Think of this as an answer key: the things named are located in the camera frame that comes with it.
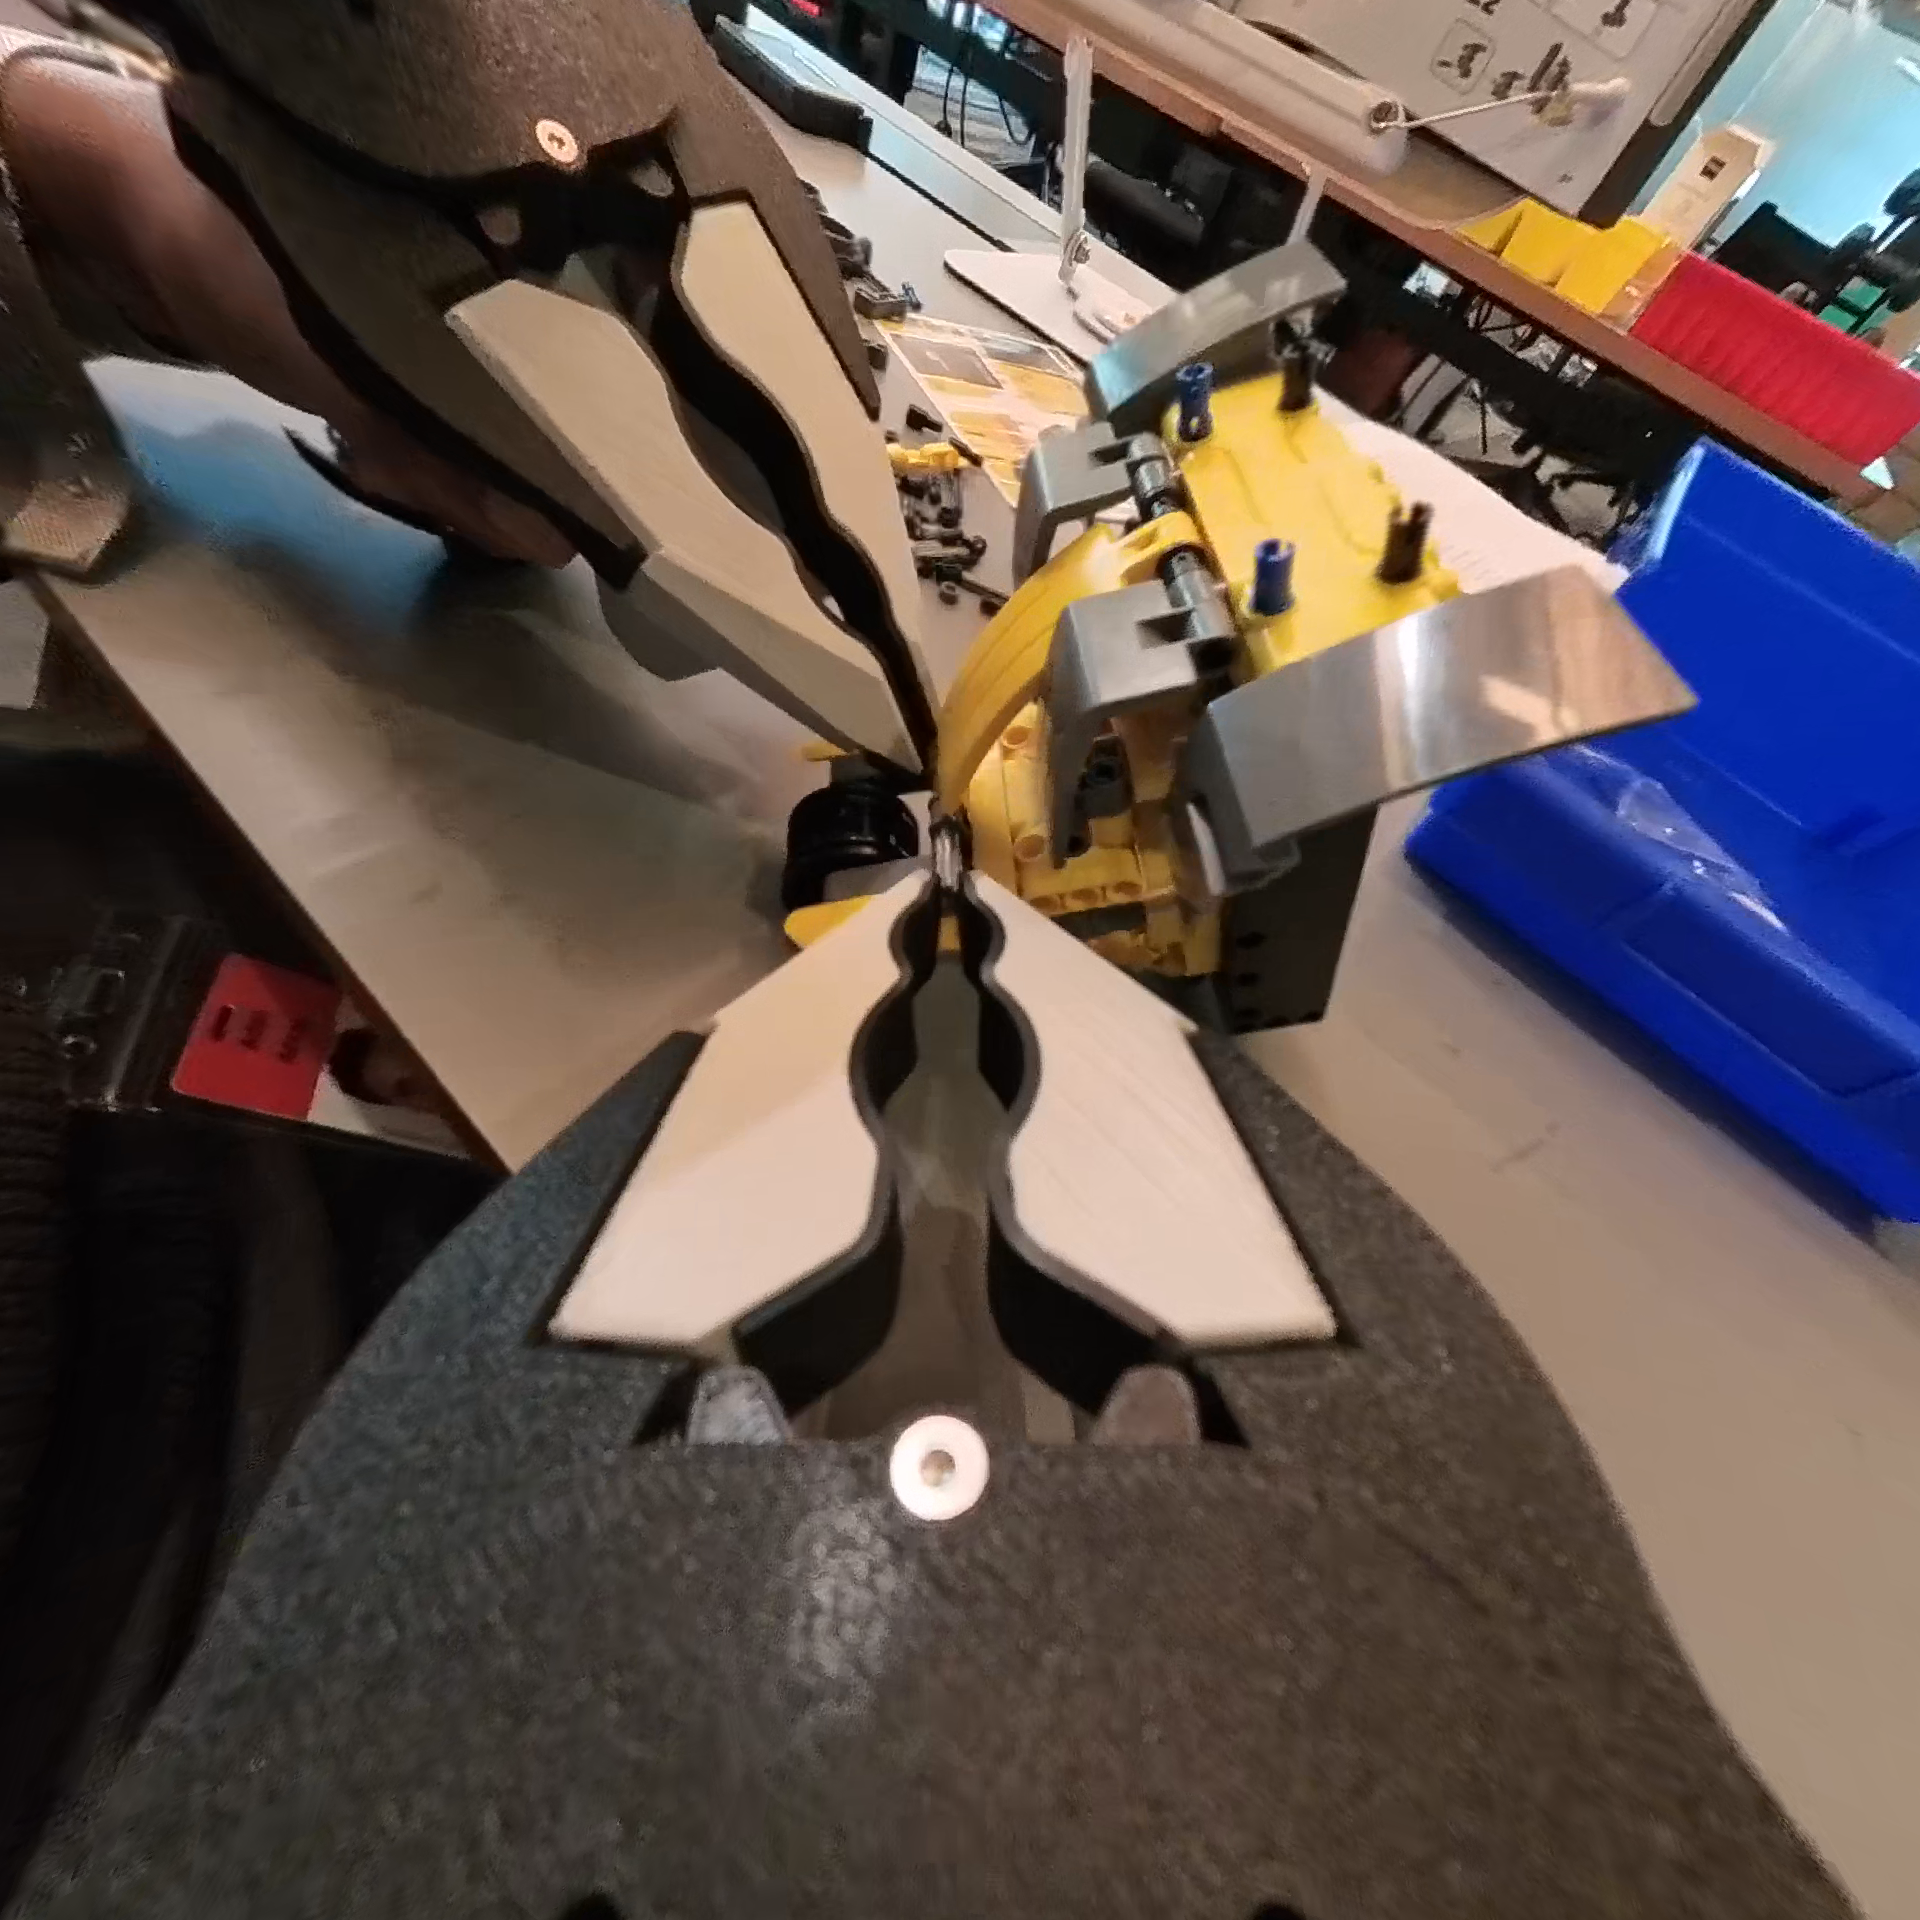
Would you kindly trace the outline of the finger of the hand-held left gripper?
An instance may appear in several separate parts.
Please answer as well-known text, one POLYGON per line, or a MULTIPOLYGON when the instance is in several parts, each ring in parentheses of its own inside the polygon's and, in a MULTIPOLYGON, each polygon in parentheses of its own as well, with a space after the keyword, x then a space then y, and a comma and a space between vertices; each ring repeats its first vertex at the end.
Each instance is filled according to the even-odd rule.
POLYGON ((796 553, 883 671, 907 747, 929 751, 936 728, 923 586, 883 426, 749 201, 694 209, 673 288, 748 403, 779 421, 765 472, 796 553))
POLYGON ((562 464, 637 540, 610 603, 641 598, 697 668, 731 673, 808 731, 907 778, 932 756, 923 578, 890 451, 828 408, 828 484, 792 424, 802 501, 781 525, 742 504, 701 445, 653 345, 620 310, 534 280, 498 280, 450 329, 562 464))

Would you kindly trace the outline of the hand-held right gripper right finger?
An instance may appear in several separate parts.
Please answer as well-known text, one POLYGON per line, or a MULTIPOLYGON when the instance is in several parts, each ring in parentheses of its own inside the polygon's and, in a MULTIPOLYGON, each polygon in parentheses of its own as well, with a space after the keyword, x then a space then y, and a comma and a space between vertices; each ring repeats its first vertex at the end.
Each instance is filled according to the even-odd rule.
POLYGON ((1004 1347, 1082 1419, 1229 1419, 1222 1358, 1338 1336, 1197 1026, 986 875, 951 891, 1004 1347))

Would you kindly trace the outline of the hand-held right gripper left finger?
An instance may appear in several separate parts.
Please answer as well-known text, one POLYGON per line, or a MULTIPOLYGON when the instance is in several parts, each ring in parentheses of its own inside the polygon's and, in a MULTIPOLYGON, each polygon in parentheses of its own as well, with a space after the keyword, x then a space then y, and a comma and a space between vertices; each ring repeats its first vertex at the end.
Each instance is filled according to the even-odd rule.
POLYGON ((877 1354, 903 1288, 885 1114, 943 925, 935 875, 909 869, 694 1041, 550 1341, 754 1368, 790 1413, 877 1354))

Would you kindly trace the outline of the yellow grey brick toy vehicle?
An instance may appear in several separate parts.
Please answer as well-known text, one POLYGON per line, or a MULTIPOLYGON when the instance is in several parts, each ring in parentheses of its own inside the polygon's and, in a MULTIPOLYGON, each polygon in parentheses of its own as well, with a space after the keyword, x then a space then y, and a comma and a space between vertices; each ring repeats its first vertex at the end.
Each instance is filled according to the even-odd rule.
POLYGON ((1284 247, 1093 360, 925 777, 964 880, 1237 1036, 1326 1015, 1381 808, 1696 708, 1582 564, 1460 589, 1319 396, 1338 290, 1284 247))

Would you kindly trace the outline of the person's left hand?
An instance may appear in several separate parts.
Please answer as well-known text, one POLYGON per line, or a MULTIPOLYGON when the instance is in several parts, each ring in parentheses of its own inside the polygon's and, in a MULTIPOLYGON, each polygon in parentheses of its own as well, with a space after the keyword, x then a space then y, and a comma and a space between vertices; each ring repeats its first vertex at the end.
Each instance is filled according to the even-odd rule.
POLYGON ((153 347, 324 419, 367 492, 504 562, 564 567, 575 548, 416 444, 302 332, 244 221, 182 163, 161 89, 28 57, 6 74, 6 157, 26 227, 153 347))

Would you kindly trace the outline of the yellow printed instruction sheet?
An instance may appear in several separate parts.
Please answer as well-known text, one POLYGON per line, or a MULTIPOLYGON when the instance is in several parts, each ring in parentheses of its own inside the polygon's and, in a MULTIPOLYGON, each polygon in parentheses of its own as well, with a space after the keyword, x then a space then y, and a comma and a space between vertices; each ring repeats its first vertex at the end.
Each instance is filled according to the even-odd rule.
POLYGON ((880 336, 988 464, 1018 465, 1049 431, 1087 419, 1081 363, 1046 341, 929 315, 883 320, 880 336))

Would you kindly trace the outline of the scattered small toy parts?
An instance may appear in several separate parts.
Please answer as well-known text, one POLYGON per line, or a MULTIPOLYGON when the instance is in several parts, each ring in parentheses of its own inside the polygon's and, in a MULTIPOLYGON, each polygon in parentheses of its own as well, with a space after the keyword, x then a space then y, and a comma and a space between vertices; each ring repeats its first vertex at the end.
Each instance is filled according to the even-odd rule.
MULTIPOLYGON (((893 326, 919 312, 906 284, 876 270, 876 244, 853 231, 834 238, 839 270, 853 306, 866 358, 880 382, 903 365, 893 326)), ((986 534, 971 525, 970 480, 983 470, 981 456, 925 402, 906 400, 900 421, 883 426, 903 527, 917 576, 940 603, 971 598, 981 615, 996 613, 1005 594, 983 573, 986 534)))

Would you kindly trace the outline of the white stand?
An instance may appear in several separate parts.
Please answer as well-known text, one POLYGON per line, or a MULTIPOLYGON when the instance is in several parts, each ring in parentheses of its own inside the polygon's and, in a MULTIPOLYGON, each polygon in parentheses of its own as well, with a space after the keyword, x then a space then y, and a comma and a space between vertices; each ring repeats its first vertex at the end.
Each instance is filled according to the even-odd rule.
POLYGON ((1137 296, 1093 265, 1084 187, 1093 154, 1094 46, 1087 32, 1068 36, 1066 81, 1066 198, 1058 254, 956 249, 944 257, 944 265, 1084 366, 1120 336, 1163 309, 1169 296, 1163 290, 1137 296))

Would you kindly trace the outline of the wooden table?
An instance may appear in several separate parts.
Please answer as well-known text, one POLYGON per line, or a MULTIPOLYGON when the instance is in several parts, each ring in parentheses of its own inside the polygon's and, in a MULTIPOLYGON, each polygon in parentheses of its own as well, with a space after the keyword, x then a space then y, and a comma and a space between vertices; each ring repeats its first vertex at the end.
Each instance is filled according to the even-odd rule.
POLYGON ((1418 143, 1378 87, 1321 63, 1217 5, 994 5, 1049 46, 1093 39, 1098 72, 1200 136, 1272 163, 1309 187, 1305 216, 1332 198, 1428 265, 1633 380, 1717 438, 1819 492, 1893 540, 1915 525, 1915 434, 1878 456, 1843 456, 1712 375, 1675 360, 1617 318, 1580 309, 1471 241, 1502 180, 1418 143))

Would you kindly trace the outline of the red slotted plastic object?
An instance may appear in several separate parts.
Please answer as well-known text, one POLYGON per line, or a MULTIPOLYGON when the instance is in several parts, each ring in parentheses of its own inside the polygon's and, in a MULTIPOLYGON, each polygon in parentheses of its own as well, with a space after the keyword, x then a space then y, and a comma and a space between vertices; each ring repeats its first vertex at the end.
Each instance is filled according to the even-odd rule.
POLYGON ((344 1008, 344 991, 324 978, 227 953, 188 1026, 167 1090, 206 1107, 304 1124, 344 1008))

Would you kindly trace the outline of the blue plastic bin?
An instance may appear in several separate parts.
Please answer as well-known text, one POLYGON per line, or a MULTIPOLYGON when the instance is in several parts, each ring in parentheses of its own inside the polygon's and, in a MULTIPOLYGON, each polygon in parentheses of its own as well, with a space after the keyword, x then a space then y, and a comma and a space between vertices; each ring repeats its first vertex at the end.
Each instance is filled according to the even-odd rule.
POLYGON ((1691 713, 1460 778, 1407 859, 1917 1223, 1917 572, 1702 440, 1616 544, 1691 713))

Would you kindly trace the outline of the black metallic object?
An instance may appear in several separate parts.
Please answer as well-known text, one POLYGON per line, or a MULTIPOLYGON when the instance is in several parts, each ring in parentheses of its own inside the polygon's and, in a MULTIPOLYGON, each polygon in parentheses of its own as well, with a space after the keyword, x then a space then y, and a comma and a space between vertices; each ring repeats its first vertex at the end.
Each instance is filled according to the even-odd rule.
POLYGON ((6 1002, 52 1042, 70 1107, 159 1114, 223 953, 208 920, 113 907, 70 951, 9 972, 6 1002))

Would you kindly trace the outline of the white paper sheet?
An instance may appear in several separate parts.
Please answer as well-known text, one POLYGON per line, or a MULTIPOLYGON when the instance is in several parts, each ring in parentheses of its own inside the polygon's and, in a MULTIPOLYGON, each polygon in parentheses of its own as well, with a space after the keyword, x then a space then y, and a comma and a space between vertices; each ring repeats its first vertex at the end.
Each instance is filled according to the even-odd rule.
POLYGON ((1559 567, 1580 567, 1607 594, 1625 585, 1625 567, 1524 516, 1438 449, 1338 402, 1332 403, 1332 419, 1358 454, 1384 469, 1406 502, 1422 501, 1432 508, 1428 543, 1466 594, 1502 589, 1559 567))

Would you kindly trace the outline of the yellow plastic bin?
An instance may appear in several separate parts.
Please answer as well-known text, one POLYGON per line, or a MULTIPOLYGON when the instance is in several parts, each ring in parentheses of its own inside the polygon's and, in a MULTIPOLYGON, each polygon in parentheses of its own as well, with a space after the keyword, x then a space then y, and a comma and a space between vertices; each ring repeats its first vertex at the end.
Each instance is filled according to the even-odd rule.
POLYGON ((1639 216, 1607 228, 1580 227, 1553 290, 1591 318, 1629 329, 1681 254, 1668 235, 1639 216))
POLYGON ((1542 285, 1559 284, 1591 238, 1591 227, 1532 198, 1460 221, 1454 235, 1502 258, 1511 270, 1542 285))

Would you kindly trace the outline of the red plastic bin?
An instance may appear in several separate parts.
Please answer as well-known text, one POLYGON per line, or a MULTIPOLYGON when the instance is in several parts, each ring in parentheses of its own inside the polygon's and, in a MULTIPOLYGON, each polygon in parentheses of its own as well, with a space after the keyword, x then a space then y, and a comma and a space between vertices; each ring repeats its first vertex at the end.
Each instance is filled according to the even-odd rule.
POLYGON ((1915 371, 1699 254, 1672 265, 1629 332, 1856 465, 1917 426, 1915 371))

